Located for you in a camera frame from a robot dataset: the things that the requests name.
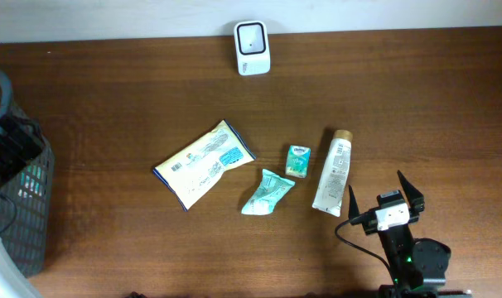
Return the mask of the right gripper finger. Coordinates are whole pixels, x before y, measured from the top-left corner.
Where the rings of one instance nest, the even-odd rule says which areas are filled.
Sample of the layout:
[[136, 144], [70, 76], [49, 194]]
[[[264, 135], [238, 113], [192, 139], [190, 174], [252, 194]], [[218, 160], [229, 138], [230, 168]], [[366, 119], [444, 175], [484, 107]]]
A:
[[360, 211], [355, 198], [355, 193], [351, 185], [348, 185], [349, 190], [349, 210], [348, 210], [348, 219], [350, 222], [359, 222], [360, 221]]
[[397, 171], [397, 174], [410, 208], [416, 213], [421, 213], [425, 209], [424, 195], [406, 179], [401, 171]]

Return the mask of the white lotion tube gold cap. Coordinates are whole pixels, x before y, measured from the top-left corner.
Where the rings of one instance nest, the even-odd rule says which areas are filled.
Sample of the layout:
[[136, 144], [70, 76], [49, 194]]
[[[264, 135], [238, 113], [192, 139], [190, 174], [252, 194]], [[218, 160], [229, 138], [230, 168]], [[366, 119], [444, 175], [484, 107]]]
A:
[[350, 171], [352, 140], [353, 134], [350, 131], [334, 132], [312, 203], [314, 209], [340, 217]]

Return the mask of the small teal tissue pack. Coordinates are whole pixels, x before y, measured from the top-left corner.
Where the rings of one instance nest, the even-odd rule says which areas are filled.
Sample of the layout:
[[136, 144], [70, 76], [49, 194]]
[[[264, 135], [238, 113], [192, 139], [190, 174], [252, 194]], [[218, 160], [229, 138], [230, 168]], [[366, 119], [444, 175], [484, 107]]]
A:
[[291, 145], [287, 153], [285, 174], [297, 178], [306, 178], [310, 162], [311, 149]]

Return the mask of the teal wipes pouch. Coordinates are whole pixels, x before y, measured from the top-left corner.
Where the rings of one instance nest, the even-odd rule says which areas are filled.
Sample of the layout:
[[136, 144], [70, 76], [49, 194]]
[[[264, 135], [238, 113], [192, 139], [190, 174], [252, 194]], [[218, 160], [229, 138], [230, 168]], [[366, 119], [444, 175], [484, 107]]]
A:
[[271, 214], [277, 203], [295, 185], [295, 182], [272, 171], [263, 169], [262, 180], [241, 210], [244, 215]]

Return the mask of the cream wet wipes pack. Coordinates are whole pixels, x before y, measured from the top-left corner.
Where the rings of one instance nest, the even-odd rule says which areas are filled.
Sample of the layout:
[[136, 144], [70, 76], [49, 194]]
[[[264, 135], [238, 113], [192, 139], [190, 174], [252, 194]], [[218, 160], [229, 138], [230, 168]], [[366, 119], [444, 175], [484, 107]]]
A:
[[155, 166], [155, 176], [190, 209], [229, 170], [256, 160], [244, 139], [226, 120]]

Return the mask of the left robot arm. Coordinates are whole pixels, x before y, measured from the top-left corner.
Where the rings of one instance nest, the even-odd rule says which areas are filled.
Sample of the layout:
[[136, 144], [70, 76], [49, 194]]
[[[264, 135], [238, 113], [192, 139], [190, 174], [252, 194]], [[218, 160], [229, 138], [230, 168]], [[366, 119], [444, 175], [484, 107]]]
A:
[[[13, 115], [0, 117], [0, 199], [8, 197], [1, 188], [43, 151], [44, 141], [36, 122]], [[0, 297], [39, 297], [39, 291], [22, 275], [0, 236]]]

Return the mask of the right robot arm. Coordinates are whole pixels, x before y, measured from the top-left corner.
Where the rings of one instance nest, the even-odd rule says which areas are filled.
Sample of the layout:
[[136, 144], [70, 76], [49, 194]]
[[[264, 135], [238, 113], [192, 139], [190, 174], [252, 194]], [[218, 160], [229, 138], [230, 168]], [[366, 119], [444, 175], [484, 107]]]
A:
[[442, 291], [451, 249], [434, 239], [415, 238], [409, 228], [425, 209], [424, 195], [397, 172], [401, 190], [377, 196], [378, 205], [359, 211], [354, 191], [349, 191], [348, 219], [338, 227], [359, 225], [369, 236], [377, 234], [385, 256], [381, 257], [346, 239], [347, 245], [379, 259], [391, 277], [390, 285], [379, 287], [379, 297], [471, 297], [469, 291]]

